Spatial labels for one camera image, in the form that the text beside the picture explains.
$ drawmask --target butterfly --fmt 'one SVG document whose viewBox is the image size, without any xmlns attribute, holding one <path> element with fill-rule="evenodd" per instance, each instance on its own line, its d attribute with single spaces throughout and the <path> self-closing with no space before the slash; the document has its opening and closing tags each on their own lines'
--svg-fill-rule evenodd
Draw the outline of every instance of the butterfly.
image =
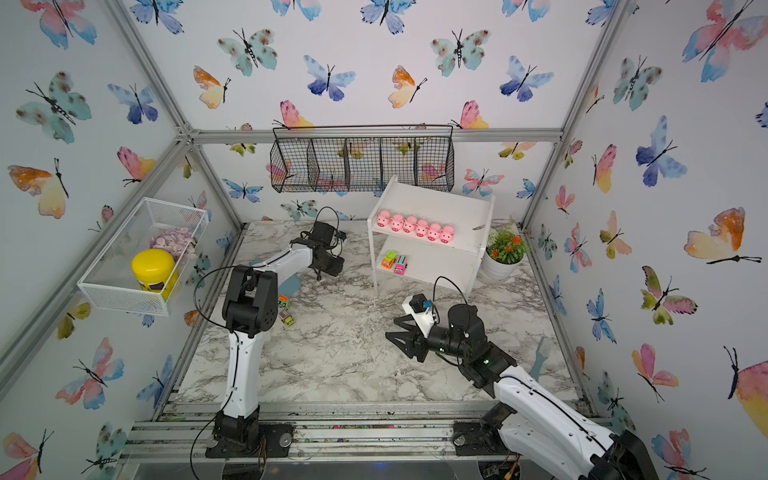
<svg viewBox="0 0 768 480">
<path fill-rule="evenodd" d="M 683 62 L 705 56 L 701 81 L 715 81 L 728 72 L 730 48 L 749 50 L 768 35 L 768 16 L 739 17 L 754 0 L 746 0 L 738 12 L 733 11 L 733 0 L 714 0 L 707 9 L 707 19 L 715 22 L 696 30 L 683 50 Z"/>
<path fill-rule="evenodd" d="M 536 146 L 537 142 L 534 141 L 524 141 L 524 142 L 502 142 L 502 145 L 505 147 L 504 150 L 498 152 L 498 156 L 502 158 L 509 157 L 510 155 L 515 160 L 521 160 L 525 154 L 523 152 L 531 150 L 533 147 Z"/>
<path fill-rule="evenodd" d="M 123 432 L 123 429 L 117 429 L 112 432 L 112 424 L 106 422 L 98 433 L 96 460 L 86 459 L 85 461 L 90 463 L 90 465 L 81 474 L 85 473 L 90 467 L 98 467 L 98 469 L 91 472 L 85 480 L 110 480 L 113 478 L 117 469 L 110 464 L 116 463 L 118 460 L 112 457 L 120 453 L 120 450 L 125 447 L 125 442 L 127 441 L 128 435 Z"/>
<path fill-rule="evenodd" d="M 401 65 L 398 65 L 395 69 L 395 73 L 392 74 L 392 83 L 395 84 L 397 91 L 387 97 L 389 103 L 392 104 L 392 108 L 401 108 L 406 104 L 411 103 L 416 96 L 416 92 L 419 91 L 426 81 L 427 79 L 425 78 L 417 85 L 416 82 L 413 81 L 411 74 Z"/>
<path fill-rule="evenodd" d="M 584 142 L 581 140 L 576 140 L 575 138 L 571 141 L 571 144 L 568 145 L 568 150 L 565 152 L 565 168 L 568 168 L 572 163 L 574 163 L 574 155 L 581 150 L 581 145 Z"/>
<path fill-rule="evenodd" d="M 386 27 L 392 35 L 402 33 L 403 23 L 398 14 L 404 13 L 408 8 L 416 3 L 416 0 L 371 0 L 371 5 L 366 5 L 360 9 L 362 20 L 365 23 L 373 23 L 379 19 L 383 13 L 382 21 L 386 20 Z"/>
<path fill-rule="evenodd" d="M 160 405 L 160 398 L 163 396 L 163 390 L 165 390 L 166 385 L 168 385 L 168 381 L 170 380 L 170 375 L 174 371 L 174 357 L 172 355 L 169 355 L 165 359 L 165 364 L 163 365 L 163 372 L 157 373 L 155 372 L 155 376 L 152 377 L 154 379 L 154 382 L 147 385 L 142 389 L 137 395 L 136 400 L 149 400 L 152 397 L 154 397 L 154 408 L 157 408 L 158 405 Z"/>
<path fill-rule="evenodd" d="M 656 130 L 650 133 L 650 147 L 637 147 L 637 165 L 647 165 L 643 173 L 643 183 L 647 187 L 656 184 L 659 172 L 665 178 L 680 178 L 688 172 L 688 167 L 674 160 L 667 155 L 667 152 L 674 150 L 672 141 L 667 144 L 667 117 L 659 118 Z"/>
<path fill-rule="evenodd" d="M 485 51 L 480 48 L 480 45 L 488 41 L 491 32 L 488 30 L 478 30 L 471 35 L 467 35 L 464 41 L 460 41 L 459 39 L 463 31 L 463 29 L 460 30 L 457 35 L 451 30 L 453 38 L 456 40 L 455 48 L 453 40 L 448 40 L 447 38 L 436 38 L 430 43 L 432 51 L 437 54 L 435 65 L 442 72 L 443 77 L 447 77 L 453 72 L 453 68 L 456 66 L 456 58 L 458 58 L 459 68 L 462 67 L 462 60 L 464 60 L 466 68 L 475 70 L 480 66 L 482 58 L 485 57 Z"/>
<path fill-rule="evenodd" d="M 565 311 L 565 305 L 563 305 L 563 294 L 560 291 L 560 276 L 557 275 L 554 278 L 554 283 L 547 286 L 549 287 L 549 293 L 552 294 L 552 301 L 554 302 L 554 306 L 563 315 L 568 315 L 568 312 Z"/>
<path fill-rule="evenodd" d="M 56 337 L 68 339 L 74 332 L 74 321 L 76 319 L 84 320 L 91 315 L 91 304 L 88 302 L 79 303 L 67 311 L 67 313 L 58 321 Z"/>
<path fill-rule="evenodd" d="M 565 185 L 560 186 L 560 192 L 558 195 L 554 198 L 554 204 L 558 206 L 558 210 L 563 210 L 565 212 L 565 216 L 568 216 L 568 211 L 566 210 L 572 203 L 574 203 L 574 200 L 576 200 L 576 194 L 570 194 L 568 195 L 568 198 L 565 197 Z"/>
<path fill-rule="evenodd" d="M 26 90 L 47 102 L 30 101 L 16 109 L 16 118 L 30 125 L 40 125 L 43 135 L 55 140 L 63 140 L 70 144 L 74 142 L 74 134 L 67 122 L 75 125 L 74 119 L 88 120 L 91 118 L 91 107 L 85 103 L 85 97 L 75 91 L 69 73 L 57 72 L 48 86 L 48 94 L 43 93 L 40 85 L 35 82 L 38 91 Z"/>
<path fill-rule="evenodd" d="M 51 438 L 53 432 L 50 435 L 47 434 L 48 430 L 43 430 L 43 439 L 40 441 L 40 446 L 35 448 L 29 445 L 18 433 L 9 433 L 2 442 L 5 447 L 5 454 L 11 458 L 25 458 L 25 460 L 12 467 L 6 473 L 0 473 L 0 480 L 35 480 L 38 472 L 43 472 L 41 465 L 43 447 L 48 439 Z"/>
<path fill-rule="evenodd" d="M 688 243 L 683 248 L 692 257 L 712 260 L 707 262 L 707 265 L 726 260 L 762 262 L 762 257 L 737 255 L 737 251 L 741 248 L 741 237 L 744 235 L 744 216 L 745 212 L 742 207 L 720 212 L 715 217 L 715 223 L 710 225 L 709 235 L 704 232 L 690 231 L 688 232 Z"/>
<path fill-rule="evenodd" d="M 687 313 L 688 315 L 696 312 L 698 305 L 687 296 L 670 295 L 670 292 L 679 290 L 679 288 L 670 290 L 670 286 L 672 286 L 672 277 L 670 277 L 670 282 L 667 284 L 667 289 L 662 290 L 661 284 L 659 283 L 659 277 L 656 276 L 654 269 L 649 266 L 644 266 L 643 271 L 645 272 L 645 285 L 648 290 L 640 290 L 643 293 L 642 308 L 643 310 L 652 310 L 654 312 L 655 324 L 661 325 L 663 323 L 669 323 L 670 325 L 673 325 L 674 322 L 672 321 L 670 312 Z"/>
<path fill-rule="evenodd" d="M 690 461 L 690 436 L 686 429 L 682 429 L 679 432 L 674 430 L 670 431 L 670 441 L 672 445 L 661 435 L 656 435 L 655 438 L 650 440 L 652 449 L 656 455 L 659 455 L 670 466 L 665 465 L 665 468 L 670 469 L 672 472 L 667 480 L 691 480 L 691 477 L 707 477 L 699 475 L 706 468 L 701 470 L 691 470 L 688 468 L 688 462 Z"/>
<path fill-rule="evenodd" d="M 648 85 L 656 84 L 658 79 L 661 78 L 661 68 L 643 68 L 647 59 L 648 57 L 644 58 L 643 61 L 641 61 L 640 58 L 637 59 L 639 65 L 637 66 L 634 75 L 632 75 L 634 62 L 629 58 L 625 58 L 621 62 L 621 76 L 614 88 L 615 104 L 619 103 L 622 98 L 624 100 L 629 98 L 629 108 L 632 111 L 635 111 L 643 104 L 645 99 L 648 98 Z"/>
<path fill-rule="evenodd" d="M 22 192 L 29 192 L 33 197 L 40 195 L 38 212 L 41 215 L 58 219 L 64 216 L 66 208 L 65 197 L 69 198 L 69 192 L 67 192 L 64 183 L 61 181 L 61 173 L 58 171 L 58 159 L 54 158 L 53 160 L 53 165 L 56 169 L 55 179 L 54 175 L 45 170 L 19 167 L 18 165 L 9 166 L 8 169 L 10 171 L 8 175 L 11 176 L 13 184 Z"/>
<path fill-rule="evenodd" d="M 611 330 L 611 326 L 608 325 L 608 322 L 606 321 L 610 319 L 608 318 L 608 315 L 603 312 L 604 308 L 605 297 L 603 296 L 603 289 L 600 289 L 600 293 L 598 293 L 598 301 L 595 303 L 590 299 L 587 303 L 587 312 L 592 315 L 592 321 L 594 322 L 592 324 L 592 335 L 594 336 L 595 340 L 599 340 L 602 338 L 603 333 L 605 333 L 605 338 L 609 339 L 613 343 L 616 343 L 614 332 Z"/>
<path fill-rule="evenodd" d="M 584 238 L 584 241 L 581 241 L 581 229 L 576 223 L 576 227 L 571 230 L 571 238 L 566 238 L 563 246 L 565 253 L 571 254 L 571 272 L 573 273 L 578 273 L 579 263 L 584 268 L 592 266 L 592 260 L 589 259 L 589 255 L 583 248 L 585 243 L 587 243 L 587 239 Z"/>
<path fill-rule="evenodd" d="M 195 65 L 193 73 L 194 80 L 200 84 L 200 88 L 205 90 L 200 94 L 200 101 L 208 108 L 218 108 L 219 105 L 227 101 L 227 89 L 231 78 L 228 78 L 222 86 L 216 78 L 213 78 L 210 73 L 197 65 Z"/>
<path fill-rule="evenodd" d="M 598 162 L 598 156 L 592 155 L 592 163 L 594 164 L 594 176 L 592 177 L 592 185 L 598 184 L 600 190 L 604 194 L 607 194 L 611 190 L 611 168 L 614 167 L 614 160 L 616 160 L 616 146 L 608 145 L 608 148 L 603 152 L 603 156 Z"/>
<path fill-rule="evenodd" d="M 315 95 L 323 95 L 323 92 L 328 91 L 328 96 L 333 101 L 341 101 L 344 98 L 344 92 L 339 87 L 349 87 L 355 80 L 356 73 L 354 71 L 346 71 L 344 73 L 332 74 L 333 69 L 336 66 L 328 66 L 326 70 L 322 65 L 310 57 L 304 55 L 304 63 L 309 69 L 309 73 L 315 78 L 315 81 L 308 84 L 306 87 Z"/>
<path fill-rule="evenodd" d="M 549 0 L 503 0 L 502 13 L 509 17 L 521 6 L 525 8 L 525 4 L 528 4 L 528 16 L 531 17 L 531 22 L 544 17 L 551 7 Z"/>
<path fill-rule="evenodd" d="M 261 189 L 263 187 L 248 187 L 248 184 L 243 184 L 243 186 L 240 186 L 239 184 L 234 183 L 231 180 L 227 180 L 226 178 L 221 179 L 229 188 L 230 190 L 229 194 L 232 198 L 247 198 L 253 203 L 256 203 L 259 201 L 259 197 L 256 196 L 259 192 L 261 192 Z"/>
<path fill-rule="evenodd" d="M 172 15 L 176 14 L 176 9 L 184 3 L 184 0 L 136 0 L 138 3 L 131 7 L 131 12 L 136 15 L 136 19 L 141 23 L 149 23 L 154 16 L 154 24 L 159 25 L 163 22 L 165 28 L 174 35 L 184 31 L 181 23 Z"/>
<path fill-rule="evenodd" d="M 621 433 L 625 429 L 634 430 L 634 422 L 623 406 L 619 405 L 619 400 L 624 397 L 619 396 L 619 389 L 614 389 L 614 383 L 608 372 L 603 371 L 603 382 L 598 386 L 598 400 L 611 412 L 611 428 L 616 433 Z"/>
<path fill-rule="evenodd" d="M 274 41 L 274 34 L 268 28 L 259 30 L 245 39 L 245 30 L 240 29 L 242 34 L 233 30 L 240 41 L 234 38 L 219 38 L 219 48 L 231 55 L 232 65 L 243 72 L 243 75 L 249 77 L 253 73 L 253 66 L 259 67 L 261 63 L 265 68 L 274 70 L 277 66 L 277 53 L 272 47 L 267 47 Z"/>
<path fill-rule="evenodd" d="M 637 368 L 637 374 L 643 377 L 643 380 L 645 380 L 648 386 L 654 390 L 654 393 L 656 394 L 656 403 L 659 403 L 659 399 L 664 400 L 664 397 L 659 394 L 658 390 L 656 390 L 656 385 L 680 385 L 680 380 L 667 370 L 661 370 L 654 374 L 656 350 L 647 343 L 644 343 L 643 346 L 640 347 L 640 352 L 637 350 L 632 351 L 632 361 L 634 362 L 635 368 Z"/>
<path fill-rule="evenodd" d="M 281 14 L 283 17 L 288 12 L 291 0 L 272 0 L 272 8 L 275 12 Z M 307 20 L 310 22 L 320 15 L 323 10 L 320 7 L 320 3 L 317 0 L 293 0 L 293 8 L 296 8 L 296 3 L 299 4 L 299 10 L 304 14 Z"/>
<path fill-rule="evenodd" d="M 157 120 L 157 109 L 151 107 L 149 104 L 154 102 L 152 96 L 152 90 L 149 87 L 144 87 L 140 93 L 136 93 L 136 85 L 128 87 L 130 91 L 125 88 L 118 87 L 115 84 L 107 85 L 109 91 L 118 98 L 120 104 L 128 106 L 128 121 L 134 125 L 141 123 L 141 115 L 143 114 L 149 121 Z"/>
<path fill-rule="evenodd" d="M 85 371 L 86 375 L 65 385 L 56 393 L 56 398 L 74 405 L 80 397 L 83 397 L 83 406 L 86 409 L 95 410 L 104 405 L 107 401 L 104 397 L 106 382 L 123 376 L 123 359 L 109 361 L 113 351 L 109 338 L 104 338 L 96 349 L 91 368 L 85 366 L 82 360 L 80 360 L 81 366 L 73 367 Z"/>
<path fill-rule="evenodd" d="M 120 147 L 118 159 L 133 178 L 123 179 L 123 187 L 134 182 L 141 182 L 154 168 L 155 161 L 151 158 L 143 158 L 136 155 L 130 148 Z"/>
<path fill-rule="evenodd" d="M 526 71 L 518 58 L 512 55 L 509 58 L 509 69 L 507 70 L 507 75 L 510 76 L 511 80 L 498 87 L 502 91 L 502 95 L 509 96 L 518 92 L 518 101 L 531 100 L 533 97 L 531 87 L 539 88 L 554 77 L 554 72 L 551 71 L 531 75 L 531 72 L 535 69 L 536 67 L 531 68 L 529 65 Z"/>
<path fill-rule="evenodd" d="M 476 191 L 480 192 L 481 197 L 487 197 L 492 194 L 493 188 L 491 185 L 496 185 L 498 182 L 502 181 L 504 175 L 489 175 L 486 177 L 486 174 L 488 174 L 487 170 L 483 170 L 482 175 L 478 175 L 476 171 L 468 168 L 467 174 L 464 176 L 464 180 L 466 180 L 467 183 L 462 187 L 464 195 L 469 195 Z"/>
<path fill-rule="evenodd" d="M 533 194 L 536 193 L 536 186 L 533 184 L 532 181 L 530 181 L 527 178 L 523 179 L 523 186 L 525 187 L 525 190 L 520 190 L 518 192 L 518 198 L 531 198 L 533 197 Z"/>
</svg>

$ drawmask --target watercolor butterfly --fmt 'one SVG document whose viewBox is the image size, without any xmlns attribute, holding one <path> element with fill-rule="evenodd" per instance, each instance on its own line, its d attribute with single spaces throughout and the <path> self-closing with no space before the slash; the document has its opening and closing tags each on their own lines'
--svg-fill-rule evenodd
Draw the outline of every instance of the watercolor butterfly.
<svg viewBox="0 0 768 480">
<path fill-rule="evenodd" d="M 309 73 L 315 78 L 315 81 L 308 84 L 306 87 L 315 95 L 323 96 L 325 91 L 328 91 L 328 96 L 333 101 L 341 101 L 344 98 L 344 92 L 339 87 L 349 87 L 355 80 L 356 73 L 354 71 L 346 71 L 344 73 L 332 74 L 333 69 L 336 66 L 326 65 L 327 70 L 317 61 L 309 55 L 304 55 L 304 63 L 309 69 Z"/>
<path fill-rule="evenodd" d="M 565 152 L 565 168 L 568 168 L 571 166 L 572 163 L 574 163 L 574 155 L 581 150 L 581 145 L 584 144 L 581 140 L 576 140 L 575 138 L 571 141 L 571 144 L 568 145 L 568 150 Z"/>
<path fill-rule="evenodd" d="M 256 196 L 259 192 L 261 192 L 261 189 L 263 187 L 248 187 L 248 184 L 243 184 L 240 186 L 239 184 L 234 183 L 231 180 L 227 180 L 226 178 L 221 179 L 229 188 L 232 190 L 229 191 L 230 197 L 232 198 L 243 198 L 248 199 L 253 203 L 256 203 L 259 200 L 259 197 Z"/>
<path fill-rule="evenodd" d="M 525 4 L 528 4 L 528 16 L 531 17 L 531 22 L 544 17 L 551 7 L 549 0 L 503 0 L 502 13 L 509 17 L 521 6 L 525 8 Z"/>
<path fill-rule="evenodd" d="M 598 156 L 592 155 L 592 163 L 594 164 L 594 176 L 592 177 L 592 185 L 596 183 L 600 190 L 604 194 L 607 194 L 611 190 L 611 168 L 614 167 L 614 161 L 616 160 L 616 146 L 608 145 L 608 148 L 603 152 L 603 156 L 598 162 Z"/>
<path fill-rule="evenodd" d="M 536 67 L 531 68 L 529 65 L 526 71 L 518 58 L 512 55 L 509 58 L 509 69 L 507 70 L 507 75 L 509 75 L 511 80 L 498 87 L 502 91 L 502 95 L 510 96 L 518 92 L 518 101 L 531 100 L 533 97 L 531 87 L 539 88 L 554 77 L 554 72 L 551 71 L 531 75 L 531 72 L 535 69 Z"/>
<path fill-rule="evenodd" d="M 643 377 L 643 380 L 645 380 L 648 386 L 654 390 L 654 393 L 656 394 L 656 403 L 659 403 L 659 399 L 666 402 L 664 397 L 661 396 L 659 391 L 656 389 L 656 385 L 680 385 L 680 380 L 678 380 L 676 376 L 672 375 L 667 370 L 661 370 L 660 372 L 654 373 L 656 363 L 656 349 L 654 349 L 653 346 L 644 343 L 643 346 L 640 347 L 640 352 L 637 350 L 632 350 L 632 361 L 634 362 L 635 368 L 637 368 L 637 374 Z"/>
<path fill-rule="evenodd" d="M 299 201 L 297 200 L 291 204 L 281 204 L 280 206 L 283 208 L 283 210 L 288 212 L 288 214 L 296 222 L 301 220 L 302 215 L 304 217 L 317 218 L 317 214 L 319 213 L 315 208 L 314 200 L 307 200 L 301 204 L 299 204 Z"/>
<path fill-rule="evenodd" d="M 687 296 L 670 295 L 670 292 L 679 290 L 679 288 L 670 289 L 672 277 L 670 277 L 667 288 L 662 290 L 659 277 L 656 276 L 654 269 L 644 266 L 643 271 L 645 272 L 645 285 L 648 290 L 640 290 L 643 293 L 642 308 L 643 310 L 652 310 L 654 312 L 655 324 L 662 325 L 668 323 L 674 325 L 670 312 L 686 313 L 688 315 L 696 312 L 698 305 Z"/>
<path fill-rule="evenodd" d="M 576 194 L 570 194 L 566 198 L 565 185 L 561 185 L 558 195 L 554 198 L 554 204 L 558 206 L 558 210 L 564 211 L 565 216 L 567 217 L 568 211 L 566 209 L 570 207 L 572 203 L 574 203 L 574 200 L 576 200 Z"/>
<path fill-rule="evenodd" d="M 560 291 L 560 276 L 557 275 L 554 278 L 554 283 L 547 286 L 549 287 L 549 293 L 552 294 L 552 301 L 554 302 L 554 306 L 558 309 L 558 312 L 563 315 L 568 315 L 568 312 L 565 311 L 565 305 L 563 304 L 563 294 Z"/>
<path fill-rule="evenodd" d="M 592 266 L 592 260 L 583 248 L 585 243 L 587 243 L 587 239 L 584 238 L 584 241 L 581 241 L 581 229 L 576 223 L 576 227 L 571 230 L 571 238 L 566 238 L 563 246 L 563 251 L 571 254 L 571 272 L 573 273 L 578 273 L 579 263 L 584 268 Z"/>
<path fill-rule="evenodd" d="M 362 20 L 365 23 L 373 23 L 383 13 L 384 16 L 382 16 L 379 25 L 386 20 L 389 33 L 397 35 L 402 33 L 404 27 L 402 20 L 397 15 L 405 13 L 411 5 L 416 3 L 416 0 L 371 0 L 371 2 L 371 5 L 366 5 L 360 9 Z"/>
<path fill-rule="evenodd" d="M 320 15 L 320 12 L 323 10 L 320 6 L 320 2 L 317 0 L 293 0 L 294 9 L 296 9 L 296 3 L 299 4 L 299 10 L 301 10 L 306 19 L 310 22 L 317 18 L 317 15 Z M 291 0 L 272 0 L 272 8 L 283 17 L 288 12 L 290 4 Z"/>
<path fill-rule="evenodd" d="M 624 235 L 620 228 L 616 224 L 616 212 L 611 211 L 611 216 L 608 218 L 608 230 L 600 230 L 600 241 L 607 243 L 608 246 L 605 249 L 605 255 L 610 258 L 616 258 L 616 253 L 622 255 L 629 255 L 632 253 L 632 247 L 627 245 L 619 235 Z"/>
<path fill-rule="evenodd" d="M 143 114 L 149 121 L 157 120 L 157 109 L 151 107 L 149 104 L 154 102 L 152 96 L 152 90 L 149 87 L 144 87 L 139 93 L 136 93 L 136 85 L 128 87 L 130 91 L 125 88 L 118 87 L 115 84 L 107 85 L 109 91 L 118 98 L 120 104 L 128 106 L 128 121 L 134 125 L 141 123 L 141 115 Z"/>
<path fill-rule="evenodd" d="M 45 170 L 38 170 L 31 167 L 19 167 L 11 165 L 8 175 L 11 176 L 13 184 L 22 192 L 29 192 L 33 197 L 40 195 L 38 200 L 38 212 L 44 216 L 50 216 L 59 219 L 64 216 L 66 209 L 65 197 L 69 198 L 69 192 L 61 181 L 61 173 L 58 171 L 58 159 L 54 158 L 54 175 Z"/>
<path fill-rule="evenodd" d="M 619 405 L 619 400 L 624 397 L 619 396 L 619 389 L 614 388 L 614 383 L 608 372 L 603 371 L 603 382 L 598 386 L 598 400 L 603 405 L 607 405 L 607 410 L 611 412 L 611 428 L 616 433 L 621 433 L 624 429 L 634 431 L 634 422 L 627 413 L 627 410 Z"/>
<path fill-rule="evenodd" d="M 93 45 L 96 42 L 96 27 L 77 12 L 85 8 L 82 0 L 20 0 L 22 7 L 30 12 L 43 11 L 40 17 L 40 30 L 57 47 L 69 48 L 67 33 L 80 35 L 80 38 Z"/>
<path fill-rule="evenodd" d="M 265 68 L 274 70 L 277 66 L 277 53 L 272 47 L 267 47 L 274 41 L 274 34 L 268 28 L 259 30 L 245 39 L 245 30 L 240 29 L 242 34 L 233 30 L 240 41 L 234 38 L 219 38 L 219 48 L 230 54 L 232 65 L 237 70 L 243 72 L 243 75 L 249 77 L 253 73 L 253 66 L 259 67 L 261 63 Z"/>
<path fill-rule="evenodd" d="M 478 30 L 471 35 L 467 35 L 464 41 L 459 39 L 462 36 L 460 30 L 458 35 L 451 30 L 453 38 L 455 38 L 455 48 L 453 40 L 447 38 L 436 38 L 430 42 L 432 51 L 437 54 L 435 65 L 442 72 L 443 77 L 447 77 L 453 72 L 453 68 L 456 66 L 456 58 L 458 58 L 458 67 L 462 67 L 462 60 L 464 66 L 470 70 L 475 70 L 480 66 L 482 58 L 485 56 L 485 51 L 480 48 L 491 37 L 491 32 L 488 30 Z"/>
<path fill-rule="evenodd" d="M 487 170 L 483 170 L 482 175 L 478 175 L 476 171 L 468 168 L 467 174 L 464 176 L 464 180 L 466 180 L 467 183 L 462 187 L 464 195 L 469 195 L 476 191 L 480 192 L 481 197 L 487 197 L 492 194 L 493 187 L 491 187 L 491 185 L 496 185 L 498 182 L 502 181 L 504 175 L 489 175 L 486 177 L 486 174 L 488 174 Z"/>
<path fill-rule="evenodd" d="M 518 198 L 531 198 L 533 197 L 533 194 L 536 193 L 536 186 L 533 184 L 532 181 L 530 181 L 527 178 L 523 179 L 523 186 L 525 187 L 525 190 L 520 190 L 518 192 Z"/>
<path fill-rule="evenodd" d="M 661 78 L 662 71 L 658 67 L 643 68 L 647 59 L 648 57 L 644 58 L 643 61 L 640 58 L 637 59 L 639 65 L 634 75 L 632 75 L 634 62 L 629 58 L 625 58 L 621 62 L 621 76 L 614 88 L 615 104 L 619 103 L 622 99 L 626 100 L 629 98 L 629 108 L 635 111 L 648 98 L 648 85 L 656 84 L 658 79 Z"/>
<path fill-rule="evenodd" d="M 61 339 L 68 339 L 72 332 L 74 332 L 74 321 L 87 319 L 91 315 L 91 304 L 88 302 L 79 303 L 73 306 L 69 311 L 58 321 L 58 327 L 56 328 L 56 337 Z"/>
<path fill-rule="evenodd" d="M 715 223 L 710 225 L 709 235 L 704 232 L 690 231 L 688 232 L 688 243 L 683 248 L 692 257 L 712 260 L 707 262 L 707 265 L 726 260 L 762 262 L 762 257 L 737 255 L 737 251 L 741 248 L 741 237 L 744 235 L 745 215 L 742 207 L 720 212 L 715 217 Z"/>
<path fill-rule="evenodd" d="M 603 296 L 603 289 L 600 289 L 600 293 L 598 293 L 598 301 L 595 303 L 590 299 L 587 303 L 587 312 L 592 315 L 592 321 L 594 322 L 592 324 L 592 335 L 594 336 L 595 340 L 599 340 L 602 338 L 603 333 L 605 333 L 605 338 L 609 339 L 613 343 L 616 343 L 614 332 L 611 330 L 611 326 L 608 325 L 608 322 L 606 321 L 610 319 L 608 318 L 608 315 L 603 312 L 604 308 L 605 297 Z"/>
<path fill-rule="evenodd" d="M 85 366 L 82 360 L 80 360 L 81 366 L 73 367 L 85 371 L 86 375 L 65 385 L 56 393 L 56 398 L 74 405 L 82 397 L 83 406 L 86 409 L 95 410 L 104 405 L 107 400 L 104 397 L 103 387 L 107 386 L 107 381 L 122 377 L 125 365 L 123 359 L 109 361 L 113 351 L 109 338 L 105 337 L 96 349 L 91 368 Z"/>
<path fill-rule="evenodd" d="M 650 147 L 637 147 L 637 165 L 640 167 L 647 165 L 643 173 L 643 183 L 647 187 L 656 184 L 659 172 L 664 178 L 680 178 L 688 172 L 688 167 L 674 160 L 667 155 L 667 152 L 674 150 L 672 140 L 667 144 L 667 117 L 659 118 L 656 129 L 650 134 Z"/>
<path fill-rule="evenodd" d="M 73 118 L 88 120 L 91 118 L 91 107 L 85 103 L 85 97 L 71 91 L 74 82 L 66 71 L 57 72 L 48 86 L 48 94 L 43 93 L 40 85 L 35 82 L 38 91 L 26 90 L 47 102 L 30 101 L 16 109 L 16 118 L 30 125 L 40 125 L 43 135 L 55 140 L 63 140 L 70 144 L 74 142 L 74 134 L 67 122 L 75 125 Z"/>
<path fill-rule="evenodd" d="M 419 91 L 422 85 L 424 85 L 425 81 L 427 81 L 426 78 L 417 85 L 416 82 L 413 81 L 411 74 L 401 65 L 398 65 L 395 69 L 395 73 L 392 74 L 392 83 L 395 84 L 397 91 L 387 97 L 389 103 L 392 104 L 392 108 L 401 108 L 406 104 L 411 103 L 416 96 L 416 92 Z"/>
<path fill-rule="evenodd" d="M 538 247 L 544 249 L 544 258 L 549 260 L 552 254 L 558 251 L 558 245 L 551 238 L 552 233 L 547 230 L 544 224 L 541 224 L 541 235 L 538 238 Z"/>
<path fill-rule="evenodd" d="M 143 158 L 136 155 L 130 148 L 120 147 L 118 159 L 133 178 L 125 178 L 123 187 L 134 182 L 141 182 L 154 168 L 155 161 L 151 158 Z"/>
<path fill-rule="evenodd" d="M 159 25 L 163 22 L 165 28 L 174 35 L 179 35 L 184 30 L 181 23 L 172 15 L 176 14 L 184 0 L 136 0 L 138 3 L 131 7 L 131 12 L 136 15 L 136 19 L 141 23 L 149 23 L 154 17 L 154 24 Z"/>
<path fill-rule="evenodd" d="M 85 480 L 110 480 L 113 478 L 117 469 L 110 464 L 116 463 L 118 460 L 112 457 L 120 453 L 127 441 L 128 435 L 123 432 L 123 429 L 117 429 L 113 433 L 112 424 L 106 422 L 98 433 L 96 460 L 86 459 L 85 461 L 90 465 L 82 473 L 85 473 L 90 467 L 98 467 L 98 469 L 91 472 Z"/>
<path fill-rule="evenodd" d="M 705 56 L 701 81 L 715 81 L 728 72 L 731 47 L 749 50 L 768 35 L 768 16 L 739 17 L 754 0 L 746 0 L 738 12 L 733 11 L 733 0 L 714 0 L 707 9 L 707 19 L 715 22 L 696 30 L 683 50 L 683 62 Z"/>
<path fill-rule="evenodd" d="M 688 462 L 690 461 L 690 436 L 688 431 L 686 429 L 682 429 L 679 432 L 671 430 L 670 441 L 672 445 L 661 435 L 656 435 L 650 441 L 654 453 L 659 455 L 666 463 L 672 465 L 671 467 L 665 466 L 665 468 L 672 471 L 667 480 L 690 480 L 692 476 L 707 478 L 699 475 L 704 470 L 707 470 L 706 468 L 701 470 L 691 470 L 688 468 Z"/>
<path fill-rule="evenodd" d="M 165 387 L 168 385 L 170 375 L 173 373 L 173 371 L 174 357 L 169 355 L 165 359 L 163 372 L 155 372 L 155 376 L 152 377 L 154 382 L 144 387 L 144 389 L 136 395 L 136 400 L 149 400 L 154 397 L 154 408 L 157 408 L 160 405 L 160 398 L 163 396 L 163 390 L 165 390 Z"/>
</svg>

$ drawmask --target toy pig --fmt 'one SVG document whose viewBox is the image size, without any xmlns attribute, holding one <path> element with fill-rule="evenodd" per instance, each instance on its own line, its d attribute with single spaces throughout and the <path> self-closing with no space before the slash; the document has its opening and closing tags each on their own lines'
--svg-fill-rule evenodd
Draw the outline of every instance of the toy pig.
<svg viewBox="0 0 768 480">
<path fill-rule="evenodd" d="M 453 225 L 446 225 L 440 234 L 440 241 L 443 243 L 448 243 L 451 240 L 453 240 Z"/>
<path fill-rule="evenodd" d="M 382 210 L 376 214 L 376 222 L 380 227 L 386 227 L 389 224 L 389 210 Z"/>
</svg>

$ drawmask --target white wire basket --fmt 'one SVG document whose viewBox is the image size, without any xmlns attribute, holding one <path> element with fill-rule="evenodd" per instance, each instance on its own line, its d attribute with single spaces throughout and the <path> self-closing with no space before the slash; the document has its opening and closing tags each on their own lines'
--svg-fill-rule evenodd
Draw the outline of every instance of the white wire basket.
<svg viewBox="0 0 768 480">
<path fill-rule="evenodd" d="M 145 197 L 88 267 L 78 281 L 78 287 L 91 305 L 98 308 L 167 316 L 168 301 L 162 297 L 164 290 L 143 290 L 131 270 L 131 261 L 137 253 L 151 247 L 153 237 L 166 230 L 187 228 L 192 232 L 192 241 L 199 240 L 207 226 L 205 210 Z M 187 255 L 181 255 L 174 265 L 169 278 L 178 272 L 176 285 L 181 283 L 188 262 Z"/>
</svg>

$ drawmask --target pink pig toy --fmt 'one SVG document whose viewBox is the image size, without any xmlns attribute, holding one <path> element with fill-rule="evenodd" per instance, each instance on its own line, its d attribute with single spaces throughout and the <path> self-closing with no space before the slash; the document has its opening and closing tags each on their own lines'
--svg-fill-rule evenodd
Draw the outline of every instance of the pink pig toy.
<svg viewBox="0 0 768 480">
<path fill-rule="evenodd" d="M 446 225 L 445 228 L 442 229 L 442 233 L 440 234 L 440 241 L 443 243 L 448 243 L 451 240 L 453 240 L 453 226 Z"/>
</svg>

